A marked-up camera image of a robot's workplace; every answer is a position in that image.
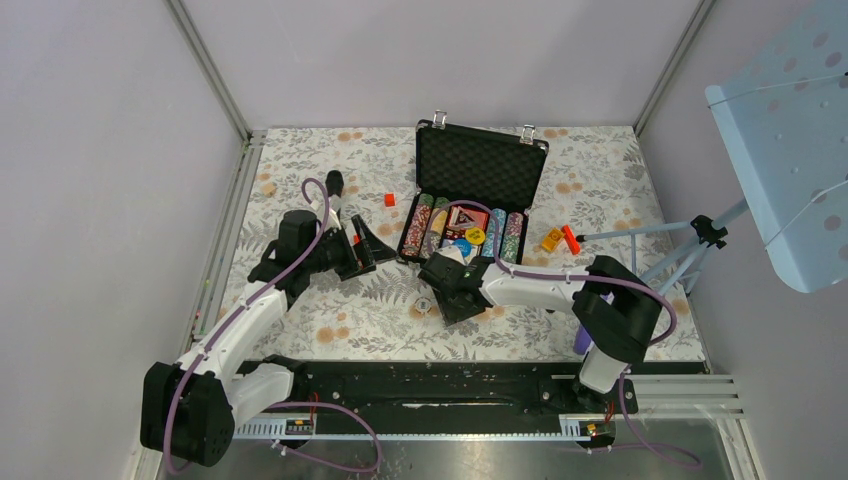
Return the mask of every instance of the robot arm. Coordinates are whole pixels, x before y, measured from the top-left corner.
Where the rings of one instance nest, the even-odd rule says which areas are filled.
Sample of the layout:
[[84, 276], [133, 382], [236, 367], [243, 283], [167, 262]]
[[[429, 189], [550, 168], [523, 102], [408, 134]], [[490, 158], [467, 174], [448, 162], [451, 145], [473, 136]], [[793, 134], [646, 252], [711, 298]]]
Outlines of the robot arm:
[[629, 365], [640, 363], [657, 324], [661, 305], [649, 295], [599, 282], [552, 281], [515, 275], [515, 271], [542, 275], [595, 275], [644, 285], [612, 257], [598, 256], [587, 266], [566, 269], [507, 264], [505, 271], [491, 258], [477, 257], [465, 264], [456, 247], [438, 250], [424, 265], [419, 278], [436, 294], [449, 323], [462, 321], [495, 305], [526, 305], [546, 310], [570, 309], [595, 341], [580, 370], [579, 386], [586, 395], [612, 390]]
[[[264, 282], [248, 283], [237, 304], [245, 306], [247, 299], [264, 285]], [[232, 408], [234, 428], [244, 425], [268, 405], [285, 400], [291, 393], [292, 372], [279, 365], [265, 364], [240, 380], [234, 381], [233, 378], [262, 334], [271, 324], [283, 318], [286, 311], [285, 292], [270, 289], [245, 307], [209, 352], [205, 351], [207, 339], [218, 334], [223, 322], [219, 322], [203, 340], [177, 360], [180, 368], [185, 369], [198, 355], [203, 355], [195, 373], [220, 379], [227, 403]]]
[[[219, 322], [173, 365], [156, 363], [148, 370], [142, 399], [143, 446], [163, 450], [166, 419], [177, 385], [200, 358], [177, 399], [171, 452], [204, 466], [216, 464], [235, 429], [292, 394], [295, 374], [281, 365], [263, 364], [241, 379], [234, 377], [260, 336], [283, 318], [309, 287], [310, 276], [334, 270], [341, 280], [347, 280], [372, 272], [378, 263], [395, 258], [394, 250], [383, 244], [358, 215], [351, 218], [351, 223], [359, 240], [350, 244], [336, 213], [344, 185], [341, 174], [331, 172], [326, 184], [331, 212], [321, 238], [303, 262], [291, 268], [315, 240], [318, 218], [312, 211], [293, 210], [283, 216], [278, 238], [268, 245], [250, 272], [249, 283], [237, 301], [238, 316]], [[249, 298], [288, 269], [290, 273], [277, 280], [274, 288], [248, 305]]]

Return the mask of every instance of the metal bracket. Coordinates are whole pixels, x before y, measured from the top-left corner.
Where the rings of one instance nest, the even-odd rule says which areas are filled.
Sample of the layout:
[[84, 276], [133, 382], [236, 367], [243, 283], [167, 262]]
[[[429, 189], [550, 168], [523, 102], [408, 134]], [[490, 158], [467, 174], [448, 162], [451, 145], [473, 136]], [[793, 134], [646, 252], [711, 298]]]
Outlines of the metal bracket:
[[191, 331], [186, 340], [188, 348], [197, 337], [206, 334], [207, 327], [211, 329], [215, 325], [267, 133], [266, 130], [255, 130], [252, 133], [233, 170], [233, 178], [227, 191], [227, 203], [218, 223], [215, 243], [206, 261], [203, 283], [194, 303], [196, 311], [193, 312]]
[[[323, 418], [323, 412], [314, 416], [317, 427], [319, 419]], [[233, 438], [238, 440], [360, 440], [369, 441], [371, 435], [365, 434], [322, 434], [311, 435], [286, 434], [286, 422], [291, 420], [307, 420], [307, 413], [273, 413], [261, 414], [236, 429]], [[559, 416], [560, 433], [378, 433], [377, 438], [382, 441], [435, 441], [435, 442], [574, 442], [588, 441], [589, 437], [580, 434], [580, 420]]]
[[534, 136], [536, 136], [536, 127], [534, 125], [524, 125], [524, 130], [521, 131], [521, 139], [519, 141], [524, 145], [533, 145]]
[[444, 110], [436, 110], [436, 113], [433, 115], [433, 128], [438, 128], [441, 130], [445, 129], [445, 120], [448, 118], [448, 112]]
[[698, 215], [692, 222], [692, 228], [695, 229], [695, 235], [698, 236], [698, 243], [707, 243], [709, 246], [715, 245], [721, 250], [727, 245], [727, 242], [722, 240], [727, 236], [727, 227], [713, 227], [713, 219], [706, 215]]

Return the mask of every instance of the orange block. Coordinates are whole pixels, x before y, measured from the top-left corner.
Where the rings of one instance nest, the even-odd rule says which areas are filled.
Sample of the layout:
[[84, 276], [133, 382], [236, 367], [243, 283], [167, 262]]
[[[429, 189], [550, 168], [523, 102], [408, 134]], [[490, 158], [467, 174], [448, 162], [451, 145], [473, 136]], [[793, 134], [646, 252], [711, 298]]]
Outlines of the orange block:
[[577, 237], [574, 236], [574, 232], [571, 231], [571, 227], [564, 225], [562, 227], [562, 233], [565, 234], [565, 243], [568, 245], [568, 249], [571, 250], [571, 253], [573, 255], [580, 253], [580, 243], [577, 242]]
[[557, 230], [556, 228], [552, 228], [548, 235], [545, 236], [545, 239], [542, 240], [541, 247], [548, 251], [548, 253], [553, 253], [556, 250], [559, 242], [562, 241], [563, 233]]
[[274, 194], [277, 193], [277, 186], [274, 185], [274, 182], [268, 182], [260, 186], [259, 191], [266, 197], [273, 197]]

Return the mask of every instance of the floral tablecloth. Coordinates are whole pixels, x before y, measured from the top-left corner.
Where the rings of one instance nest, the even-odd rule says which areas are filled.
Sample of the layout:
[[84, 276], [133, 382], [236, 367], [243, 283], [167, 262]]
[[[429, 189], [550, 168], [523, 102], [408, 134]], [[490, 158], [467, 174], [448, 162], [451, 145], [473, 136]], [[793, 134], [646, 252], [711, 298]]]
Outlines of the floral tablecloth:
[[[498, 131], [518, 133], [514, 128]], [[551, 228], [596, 233], [663, 222], [656, 195], [630, 127], [542, 128], [550, 142], [527, 231], [525, 265], [574, 266], [606, 254], [630, 265], [629, 237], [564, 245], [553, 254], [538, 247]], [[308, 208], [300, 194], [306, 177], [323, 180], [341, 170], [341, 215], [362, 215], [395, 247], [415, 194], [415, 130], [407, 128], [281, 128], [268, 131], [239, 235], [219, 318], [232, 308], [250, 269], [277, 234], [283, 213]], [[392, 192], [397, 206], [386, 207]], [[640, 272], [670, 251], [666, 234], [640, 236]], [[340, 282], [327, 272], [254, 347], [253, 356], [280, 353], [300, 359], [345, 360], [580, 360], [572, 351], [579, 325], [570, 312], [495, 307], [446, 328], [417, 268], [391, 261], [377, 272]], [[416, 308], [429, 300], [429, 311]], [[680, 318], [674, 334], [648, 352], [651, 360], [703, 360], [689, 304], [680, 287], [669, 293]], [[657, 331], [668, 325], [663, 313]]]

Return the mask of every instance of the yellow object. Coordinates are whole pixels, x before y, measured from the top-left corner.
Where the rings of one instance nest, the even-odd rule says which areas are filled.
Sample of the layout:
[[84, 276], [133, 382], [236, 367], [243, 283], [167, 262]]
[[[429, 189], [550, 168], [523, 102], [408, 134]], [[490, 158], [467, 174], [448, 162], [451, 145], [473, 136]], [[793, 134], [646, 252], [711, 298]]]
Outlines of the yellow object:
[[557, 245], [559, 245], [559, 242], [562, 241], [563, 237], [565, 237], [565, 235], [559, 231], [559, 229], [552, 228], [545, 239], [542, 240], [541, 246], [548, 253], [553, 253], [553, 251], [556, 250]]
[[471, 245], [482, 245], [486, 241], [486, 232], [478, 227], [469, 228], [465, 231], [465, 239]]

